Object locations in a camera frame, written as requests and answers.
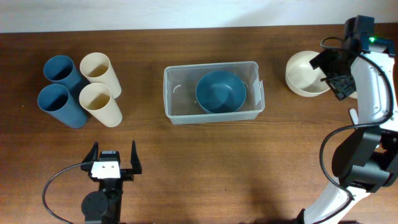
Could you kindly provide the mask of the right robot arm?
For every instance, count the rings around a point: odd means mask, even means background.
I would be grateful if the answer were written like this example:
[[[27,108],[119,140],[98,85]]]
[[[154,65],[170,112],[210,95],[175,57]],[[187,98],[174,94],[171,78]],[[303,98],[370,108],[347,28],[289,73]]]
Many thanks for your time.
[[[321,43],[310,65],[339,100],[357,94],[358,122],[323,140],[319,161],[329,183],[294,223],[339,223],[360,200],[397,180],[394,42],[374,36],[374,18],[360,15],[345,22],[340,42]]]

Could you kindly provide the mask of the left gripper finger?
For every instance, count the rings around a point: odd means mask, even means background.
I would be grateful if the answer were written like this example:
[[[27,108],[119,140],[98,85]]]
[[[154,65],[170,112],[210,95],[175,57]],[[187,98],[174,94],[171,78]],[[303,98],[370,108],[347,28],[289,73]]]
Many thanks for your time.
[[[136,142],[132,142],[131,149],[131,165],[133,170],[142,170],[141,162],[139,160],[139,156],[137,154]]]
[[[83,159],[83,162],[94,162],[98,158],[98,142],[95,142],[89,153]]]

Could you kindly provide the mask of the cream cup front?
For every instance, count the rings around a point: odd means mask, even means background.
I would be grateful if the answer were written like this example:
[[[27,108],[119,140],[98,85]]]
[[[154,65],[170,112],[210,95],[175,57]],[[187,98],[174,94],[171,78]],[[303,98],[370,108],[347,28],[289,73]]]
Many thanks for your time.
[[[106,127],[118,126],[123,115],[110,89],[102,83],[91,83],[79,95],[79,103]]]

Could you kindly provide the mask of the blue bowl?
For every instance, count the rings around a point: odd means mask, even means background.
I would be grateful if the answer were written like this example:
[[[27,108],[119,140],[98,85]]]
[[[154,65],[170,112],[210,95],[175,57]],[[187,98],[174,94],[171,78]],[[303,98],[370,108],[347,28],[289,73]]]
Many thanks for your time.
[[[247,91],[236,74],[217,70],[200,78],[195,88],[195,96],[206,113],[232,113],[242,107]]]

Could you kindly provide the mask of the cream bowl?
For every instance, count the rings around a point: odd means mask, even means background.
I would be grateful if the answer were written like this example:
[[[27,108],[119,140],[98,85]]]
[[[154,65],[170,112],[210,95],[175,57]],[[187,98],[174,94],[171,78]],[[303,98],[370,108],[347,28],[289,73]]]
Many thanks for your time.
[[[352,94],[350,94],[349,97],[350,97],[350,98],[357,99],[357,98],[358,98],[358,94],[357,94],[357,92],[355,91],[355,92],[353,92]]]
[[[301,51],[289,58],[285,69],[287,86],[297,95],[315,97],[330,90],[326,82],[321,81],[325,74],[319,69],[313,69],[311,59],[319,53],[314,51]]]

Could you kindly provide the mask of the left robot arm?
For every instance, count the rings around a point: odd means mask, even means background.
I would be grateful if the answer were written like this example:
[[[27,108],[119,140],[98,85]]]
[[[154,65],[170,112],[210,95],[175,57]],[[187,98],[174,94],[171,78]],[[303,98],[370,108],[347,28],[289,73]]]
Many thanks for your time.
[[[80,169],[87,172],[93,182],[99,183],[98,190],[89,193],[81,203],[85,223],[119,223],[123,183],[133,181],[135,175],[142,173],[136,143],[132,143],[130,169],[120,168],[118,151],[99,152],[97,142],[82,163]]]

